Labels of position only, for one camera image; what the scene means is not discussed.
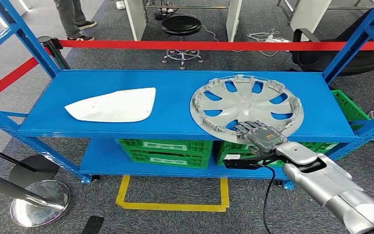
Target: jeans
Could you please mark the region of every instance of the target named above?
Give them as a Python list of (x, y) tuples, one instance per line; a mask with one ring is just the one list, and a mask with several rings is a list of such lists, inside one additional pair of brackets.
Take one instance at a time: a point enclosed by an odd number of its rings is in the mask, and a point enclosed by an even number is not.
[(54, 0), (54, 2), (67, 37), (76, 39), (82, 36), (79, 28), (75, 25), (86, 22), (80, 0)]

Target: black stool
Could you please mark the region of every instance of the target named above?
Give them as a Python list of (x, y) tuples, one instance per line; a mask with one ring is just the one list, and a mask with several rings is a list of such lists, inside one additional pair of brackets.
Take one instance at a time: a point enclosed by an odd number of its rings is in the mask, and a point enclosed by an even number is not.
[[(179, 36), (180, 41), (183, 41), (184, 36), (193, 35), (200, 31), (201, 22), (190, 16), (173, 16), (163, 21), (161, 29), (170, 36)], [(199, 58), (198, 62), (203, 62), (199, 50), (167, 50), (163, 62), (167, 62), (169, 58), (181, 61), (180, 69), (185, 69), (184, 62), (186, 60)]]

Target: black chair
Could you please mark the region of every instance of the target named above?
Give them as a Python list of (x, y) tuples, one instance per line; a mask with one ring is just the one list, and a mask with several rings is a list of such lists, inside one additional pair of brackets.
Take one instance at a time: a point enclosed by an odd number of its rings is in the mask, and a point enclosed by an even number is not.
[[(163, 20), (161, 29), (170, 36), (179, 36), (180, 41), (183, 41), (185, 36), (198, 33), (201, 26), (201, 22), (194, 17), (173, 16)], [(181, 62), (180, 69), (185, 69), (184, 63), (187, 60), (198, 58), (198, 62), (203, 62), (199, 50), (167, 50), (163, 62), (167, 62), (169, 58), (179, 60)]]
[[(300, 42), (302, 34), (304, 34), (310, 41), (347, 41), (355, 29), (362, 23), (367, 14), (368, 12), (361, 16), (336, 39), (319, 40), (308, 29), (301, 28), (295, 30), (293, 34), (293, 42)], [(292, 51), (292, 60), (293, 63), (297, 64), (303, 71), (323, 72), (337, 53), (338, 51)], [(374, 51), (359, 51), (338, 76), (352, 76), (372, 70), (374, 70)]]

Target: sneaker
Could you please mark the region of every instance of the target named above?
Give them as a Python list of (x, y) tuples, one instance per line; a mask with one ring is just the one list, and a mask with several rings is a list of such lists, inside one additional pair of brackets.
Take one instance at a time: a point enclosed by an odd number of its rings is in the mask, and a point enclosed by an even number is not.
[(85, 24), (75, 24), (80, 30), (96, 26), (95, 21), (86, 21)]
[(116, 4), (117, 4), (117, 9), (118, 10), (124, 10), (125, 9), (124, 1), (118, 1)]
[(155, 0), (146, 0), (146, 6), (155, 5)]
[(95, 40), (94, 37), (90, 37), (90, 36), (80, 36), (78, 38), (68, 38), (68, 40)]

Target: robotic arm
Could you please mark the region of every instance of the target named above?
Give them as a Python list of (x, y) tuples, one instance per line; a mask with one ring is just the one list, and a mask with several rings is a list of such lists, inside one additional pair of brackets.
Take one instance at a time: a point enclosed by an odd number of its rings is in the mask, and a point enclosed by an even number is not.
[(227, 168), (258, 169), (276, 160), (285, 162), (283, 171), (320, 206), (327, 207), (351, 234), (374, 234), (374, 200), (352, 181), (352, 176), (324, 154), (287, 141), (273, 127), (261, 122), (241, 122), (235, 126), (240, 137), (255, 147), (251, 159), (226, 157)]

